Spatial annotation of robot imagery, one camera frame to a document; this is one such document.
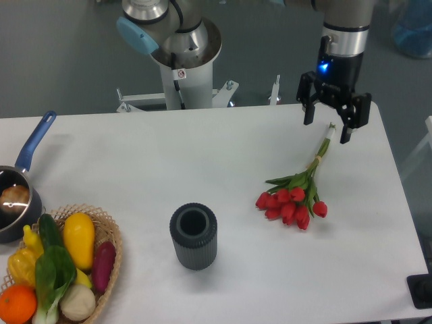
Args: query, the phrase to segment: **wicker basket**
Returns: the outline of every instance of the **wicker basket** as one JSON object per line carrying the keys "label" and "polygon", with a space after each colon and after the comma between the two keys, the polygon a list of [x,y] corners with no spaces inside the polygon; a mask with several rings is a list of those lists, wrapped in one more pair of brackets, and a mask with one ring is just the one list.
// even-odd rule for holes
{"label": "wicker basket", "polygon": [[[66,319],[60,312],[60,318],[57,324],[72,324],[72,323],[85,323],[90,324],[93,323],[96,318],[101,314],[101,311],[106,304],[109,295],[114,287],[115,281],[117,280],[117,276],[119,275],[120,264],[122,263],[122,237],[120,236],[119,227],[115,224],[114,220],[108,213],[104,212],[101,208],[96,208],[94,206],[88,205],[68,205],[66,207],[61,207],[56,211],[51,211],[51,216],[53,216],[56,224],[59,226],[59,230],[63,233],[64,222],[65,220],[74,213],[85,213],[93,221],[94,224],[94,252],[96,249],[106,241],[110,241],[113,243],[116,251],[114,268],[111,272],[111,277],[109,279],[107,290],[104,294],[96,293],[96,309],[93,314],[87,318],[85,321],[74,322],[69,319]],[[33,224],[32,231],[38,233],[38,224]],[[20,242],[19,248],[24,248],[26,245],[24,242]],[[7,275],[4,277],[4,282],[0,287],[0,293],[2,293],[5,289],[12,286],[14,284],[14,280],[7,269]]]}

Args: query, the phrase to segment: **warning sticker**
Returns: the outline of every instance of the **warning sticker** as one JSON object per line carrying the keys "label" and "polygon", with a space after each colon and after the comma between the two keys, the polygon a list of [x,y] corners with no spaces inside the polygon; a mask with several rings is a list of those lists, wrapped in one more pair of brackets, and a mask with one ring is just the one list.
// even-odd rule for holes
{"label": "warning sticker", "polygon": [[186,70],[185,69],[173,70],[173,79],[174,80],[186,79]]}

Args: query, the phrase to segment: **orange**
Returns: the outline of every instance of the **orange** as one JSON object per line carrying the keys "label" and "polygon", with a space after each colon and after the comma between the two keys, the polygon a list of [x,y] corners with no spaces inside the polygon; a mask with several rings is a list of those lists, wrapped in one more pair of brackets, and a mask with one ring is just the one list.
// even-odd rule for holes
{"label": "orange", "polygon": [[36,294],[32,288],[13,285],[0,296],[0,319],[7,324],[23,324],[36,311]]}

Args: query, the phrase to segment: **tulip bouquet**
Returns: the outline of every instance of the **tulip bouquet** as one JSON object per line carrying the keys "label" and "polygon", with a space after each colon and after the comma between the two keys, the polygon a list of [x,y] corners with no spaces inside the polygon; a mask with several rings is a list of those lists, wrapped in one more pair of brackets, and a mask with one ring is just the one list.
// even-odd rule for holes
{"label": "tulip bouquet", "polygon": [[265,210],[268,219],[282,217],[286,225],[292,225],[296,221],[300,229],[306,230],[311,220],[309,215],[322,218],[327,215],[327,205],[319,199],[314,176],[334,132],[335,125],[330,124],[317,155],[305,171],[266,181],[274,187],[263,192],[255,205],[258,209]]}

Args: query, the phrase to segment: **saucepan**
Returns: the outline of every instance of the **saucepan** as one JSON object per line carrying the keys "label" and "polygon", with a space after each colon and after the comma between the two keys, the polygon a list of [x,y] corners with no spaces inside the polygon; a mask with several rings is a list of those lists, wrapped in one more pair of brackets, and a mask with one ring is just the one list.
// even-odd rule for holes
{"label": "saucepan", "polygon": [[42,213],[42,201],[28,179],[33,153],[56,118],[54,111],[42,117],[22,147],[15,167],[0,166],[0,243],[21,238],[23,227],[36,223]]}

